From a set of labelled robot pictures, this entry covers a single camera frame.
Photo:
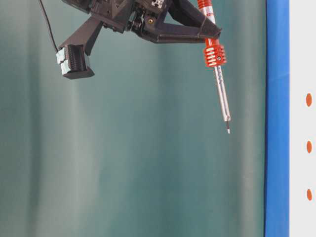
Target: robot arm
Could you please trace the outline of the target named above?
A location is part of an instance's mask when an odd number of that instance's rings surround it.
[[[114,32],[132,31],[154,43],[202,43],[221,33],[212,21],[188,0],[62,0],[91,14],[59,46],[57,62],[69,79],[94,75],[89,56],[102,26]],[[183,25],[164,23],[167,13]]]

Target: black cable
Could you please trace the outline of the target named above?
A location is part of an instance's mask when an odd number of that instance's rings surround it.
[[[51,31],[49,19],[48,19],[48,16],[46,14],[45,8],[44,8],[43,3],[42,3],[41,0],[39,0],[39,6],[40,6],[40,9],[41,9],[41,11],[42,11],[42,13],[44,15],[44,18],[45,18],[45,22],[46,22],[46,25],[47,25],[47,28],[48,28],[48,31],[49,31],[49,34],[50,34],[49,36],[50,36],[51,44],[53,45],[56,53],[58,53],[58,48],[57,48],[55,40],[54,40],[53,32]]]

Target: orange dot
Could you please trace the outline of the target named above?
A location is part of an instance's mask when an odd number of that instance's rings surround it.
[[[307,104],[307,106],[308,107],[311,106],[312,102],[313,102],[312,95],[310,93],[308,93],[307,96],[306,96],[306,104]]]
[[[312,146],[312,143],[311,143],[310,141],[307,142],[306,148],[307,148],[307,152],[308,152],[308,153],[311,153],[311,152],[312,152],[313,146]]]
[[[307,199],[311,201],[313,199],[312,191],[310,189],[307,190]]]

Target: blue edge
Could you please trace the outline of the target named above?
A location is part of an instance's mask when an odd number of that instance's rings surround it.
[[[289,0],[267,0],[265,237],[289,237]]]

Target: teal curtain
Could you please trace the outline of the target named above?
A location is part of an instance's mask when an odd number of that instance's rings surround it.
[[[44,5],[58,43],[87,19]],[[231,135],[203,44],[103,29],[96,76],[68,80],[38,2],[1,0],[1,236],[263,236],[265,2],[214,9]]]

